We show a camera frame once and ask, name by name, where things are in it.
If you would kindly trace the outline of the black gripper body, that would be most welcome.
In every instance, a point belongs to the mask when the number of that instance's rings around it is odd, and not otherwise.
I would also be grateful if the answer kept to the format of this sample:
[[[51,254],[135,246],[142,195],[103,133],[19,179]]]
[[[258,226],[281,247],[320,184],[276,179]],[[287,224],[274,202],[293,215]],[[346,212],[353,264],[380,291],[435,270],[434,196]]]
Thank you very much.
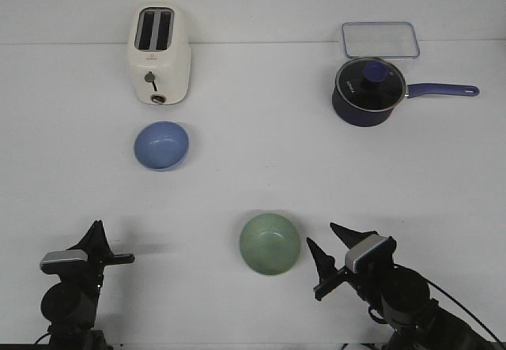
[[[315,298],[320,301],[324,296],[335,290],[339,285],[348,283],[365,301],[370,301],[376,290],[376,284],[385,273],[393,269],[393,253],[397,242],[392,237],[387,237],[387,242],[372,255],[367,256],[366,261],[360,267],[359,273],[352,273],[345,267],[337,269],[328,280],[318,283],[314,288]]]
[[[85,264],[81,267],[81,286],[101,287],[104,280],[104,269],[110,265],[124,265],[134,262],[134,255],[114,254],[109,247],[86,246],[82,250],[87,255]]]

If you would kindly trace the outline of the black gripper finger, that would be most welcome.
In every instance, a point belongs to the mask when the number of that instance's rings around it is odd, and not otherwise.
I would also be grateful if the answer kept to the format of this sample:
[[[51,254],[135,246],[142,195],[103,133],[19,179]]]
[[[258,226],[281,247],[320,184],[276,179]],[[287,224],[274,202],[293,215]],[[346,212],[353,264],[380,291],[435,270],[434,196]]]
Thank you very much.
[[[103,221],[100,222],[100,247],[102,254],[113,254],[110,245],[108,243],[108,238],[106,235],[106,231],[104,229]]]
[[[376,231],[354,231],[336,223],[330,223],[330,229],[348,249],[356,246],[370,235],[377,235]]]
[[[99,252],[104,245],[104,226],[102,220],[95,220],[83,238],[68,250],[83,250],[84,252]]]
[[[323,283],[325,280],[328,280],[334,273],[337,272],[337,269],[335,268],[335,259],[329,254],[325,253],[313,239],[307,237],[306,243],[315,263],[319,282]]]

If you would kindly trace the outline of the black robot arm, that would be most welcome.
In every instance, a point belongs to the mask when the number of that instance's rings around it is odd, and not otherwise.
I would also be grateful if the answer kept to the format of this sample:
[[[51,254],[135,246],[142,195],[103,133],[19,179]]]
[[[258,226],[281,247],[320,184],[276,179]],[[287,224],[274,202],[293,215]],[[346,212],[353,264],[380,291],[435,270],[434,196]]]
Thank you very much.
[[[370,318],[388,325],[393,333],[384,349],[503,349],[505,343],[492,333],[491,340],[442,308],[430,295],[435,283],[417,271],[395,263],[395,239],[376,231],[354,231],[330,224],[347,247],[340,269],[335,259],[311,238],[306,243],[319,276],[316,300],[347,283],[367,303]]]
[[[104,332],[94,328],[104,269],[134,260],[132,253],[114,254],[102,220],[94,221],[77,244],[44,255],[40,270],[59,277],[40,304],[42,315],[50,322],[49,349],[113,348]]]

